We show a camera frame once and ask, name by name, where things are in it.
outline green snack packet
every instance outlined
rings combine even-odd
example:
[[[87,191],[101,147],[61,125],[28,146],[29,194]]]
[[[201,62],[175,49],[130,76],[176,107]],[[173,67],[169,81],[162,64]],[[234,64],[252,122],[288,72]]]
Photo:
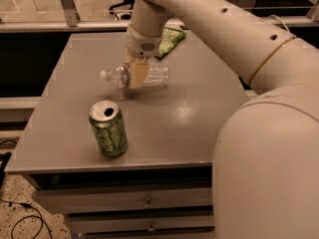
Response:
[[[162,30],[161,43],[156,57],[163,58],[186,36],[183,30],[164,27]]]

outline drawer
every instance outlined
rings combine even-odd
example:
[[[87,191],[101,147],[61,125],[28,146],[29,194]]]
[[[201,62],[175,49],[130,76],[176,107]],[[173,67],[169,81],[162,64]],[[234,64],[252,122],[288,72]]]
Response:
[[[211,188],[178,185],[43,190],[32,198],[53,214],[212,205]]]
[[[86,234],[84,239],[214,239],[213,228],[171,229],[150,232]]]
[[[211,206],[207,208],[206,206],[154,212],[75,214],[65,216],[64,222],[76,233],[156,232],[164,229],[213,227]]]

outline speckled floor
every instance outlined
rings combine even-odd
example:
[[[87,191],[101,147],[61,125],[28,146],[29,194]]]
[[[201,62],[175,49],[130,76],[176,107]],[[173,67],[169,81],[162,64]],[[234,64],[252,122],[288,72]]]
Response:
[[[0,142],[8,138],[19,139],[21,133],[22,131],[0,131]],[[12,151],[12,148],[0,149],[0,153],[10,150]],[[69,229],[63,224],[63,216],[50,214],[32,200],[31,195],[34,190],[22,176],[6,174],[0,189],[0,238],[31,239],[37,235],[41,228],[41,220],[35,215],[38,217],[40,215],[35,209],[25,208],[19,204],[27,203],[36,208],[45,221],[37,239],[71,239]]]

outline black cable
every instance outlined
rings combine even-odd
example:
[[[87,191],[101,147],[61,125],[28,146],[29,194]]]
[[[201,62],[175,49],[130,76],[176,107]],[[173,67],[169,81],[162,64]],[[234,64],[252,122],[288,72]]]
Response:
[[[6,139],[6,140],[4,140],[4,141],[1,141],[1,142],[0,142],[0,145],[2,145],[2,144],[4,144],[4,143],[7,143],[7,142],[12,142],[12,143],[17,144],[17,141],[15,141],[15,140],[13,140],[13,139]]]
[[[29,219],[29,218],[36,218],[36,219],[39,219],[39,220],[41,221],[41,226],[40,226],[38,232],[35,234],[35,236],[32,237],[32,239],[35,239],[35,238],[38,237],[38,235],[40,234],[40,232],[41,232],[41,230],[42,230],[42,228],[43,228],[43,225],[45,225],[45,227],[47,228],[47,230],[48,230],[48,232],[49,232],[49,235],[50,235],[50,238],[52,239],[52,234],[51,234],[51,230],[50,230],[50,228],[49,228],[49,225],[48,225],[48,223],[43,219],[41,212],[40,212],[37,208],[33,207],[33,206],[32,206],[31,204],[29,204],[29,203],[20,203],[20,202],[14,202],[14,201],[7,201],[7,200],[3,200],[3,199],[0,199],[0,201],[5,202],[5,203],[8,203],[8,204],[9,204],[9,207],[11,207],[12,204],[19,204],[19,205],[21,205],[22,207],[24,207],[24,208],[26,208],[26,209],[31,208],[31,209],[35,210],[35,211],[39,214],[39,216],[32,214],[32,215],[28,215],[28,216],[25,216],[25,217],[19,219],[19,220],[14,224],[14,226],[13,226],[13,228],[12,228],[12,230],[11,230],[11,239],[14,239],[13,233],[14,233],[14,230],[15,230],[15,228],[17,227],[17,225],[18,225],[19,223],[21,223],[22,221],[24,221],[25,219]]]

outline gray tabletop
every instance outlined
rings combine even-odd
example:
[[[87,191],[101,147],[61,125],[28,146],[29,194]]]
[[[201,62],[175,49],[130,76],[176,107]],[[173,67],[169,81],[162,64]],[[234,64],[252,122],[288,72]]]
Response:
[[[6,167],[59,173],[207,165],[225,121],[247,101],[236,75],[191,32],[161,63],[168,86],[119,90],[100,70],[125,60],[126,33],[74,34]],[[88,121],[93,104],[116,102],[129,148],[100,155]]]

